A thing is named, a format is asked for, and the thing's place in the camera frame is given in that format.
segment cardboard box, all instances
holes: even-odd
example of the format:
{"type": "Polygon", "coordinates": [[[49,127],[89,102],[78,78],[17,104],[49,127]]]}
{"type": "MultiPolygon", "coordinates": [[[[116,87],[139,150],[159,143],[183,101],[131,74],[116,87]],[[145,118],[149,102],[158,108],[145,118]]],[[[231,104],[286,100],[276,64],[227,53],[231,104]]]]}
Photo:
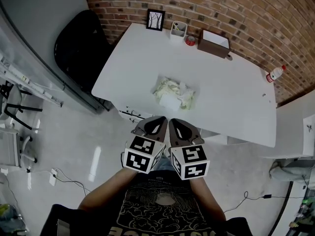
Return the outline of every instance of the cardboard box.
{"type": "Polygon", "coordinates": [[[201,30],[197,48],[224,59],[230,52],[230,41],[216,33],[201,30]]]}

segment power strip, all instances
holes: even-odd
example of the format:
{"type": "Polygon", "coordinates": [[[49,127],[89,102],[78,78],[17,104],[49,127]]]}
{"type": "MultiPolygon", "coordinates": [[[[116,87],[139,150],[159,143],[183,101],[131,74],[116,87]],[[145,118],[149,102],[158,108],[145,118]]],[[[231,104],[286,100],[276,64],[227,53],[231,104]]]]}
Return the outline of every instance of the power strip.
{"type": "Polygon", "coordinates": [[[52,185],[52,186],[55,186],[56,185],[56,182],[57,182],[57,179],[56,177],[58,176],[58,172],[55,171],[54,169],[51,169],[51,172],[50,172],[50,177],[49,177],[49,183],[52,185]]]}

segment brick wall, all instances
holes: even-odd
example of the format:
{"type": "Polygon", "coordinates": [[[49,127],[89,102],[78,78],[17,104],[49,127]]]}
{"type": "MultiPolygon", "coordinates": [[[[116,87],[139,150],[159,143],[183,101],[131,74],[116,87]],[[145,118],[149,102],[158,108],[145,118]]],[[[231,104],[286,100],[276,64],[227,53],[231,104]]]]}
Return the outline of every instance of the brick wall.
{"type": "Polygon", "coordinates": [[[285,64],[276,100],[288,102],[315,88],[315,0],[87,0],[110,43],[147,9],[165,10],[164,28],[186,22],[188,33],[208,29],[230,38],[236,54],[266,71],[285,64]]]}

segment picture frame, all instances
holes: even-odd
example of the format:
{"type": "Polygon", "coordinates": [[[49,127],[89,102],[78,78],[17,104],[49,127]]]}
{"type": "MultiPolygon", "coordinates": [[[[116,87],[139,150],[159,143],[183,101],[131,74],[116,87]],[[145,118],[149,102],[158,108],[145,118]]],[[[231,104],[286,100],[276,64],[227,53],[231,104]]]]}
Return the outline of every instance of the picture frame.
{"type": "Polygon", "coordinates": [[[163,30],[165,11],[148,9],[147,29],[163,30]]]}

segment plastic bottle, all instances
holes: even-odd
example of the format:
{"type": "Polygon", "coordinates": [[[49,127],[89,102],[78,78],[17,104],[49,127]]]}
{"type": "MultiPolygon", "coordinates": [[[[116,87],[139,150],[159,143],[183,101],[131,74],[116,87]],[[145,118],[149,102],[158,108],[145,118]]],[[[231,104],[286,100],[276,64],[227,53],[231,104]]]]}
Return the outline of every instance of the plastic bottle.
{"type": "Polygon", "coordinates": [[[268,82],[273,82],[275,79],[279,78],[284,70],[286,70],[285,65],[283,65],[282,67],[276,67],[271,73],[268,73],[266,75],[267,81],[268,82]]]}

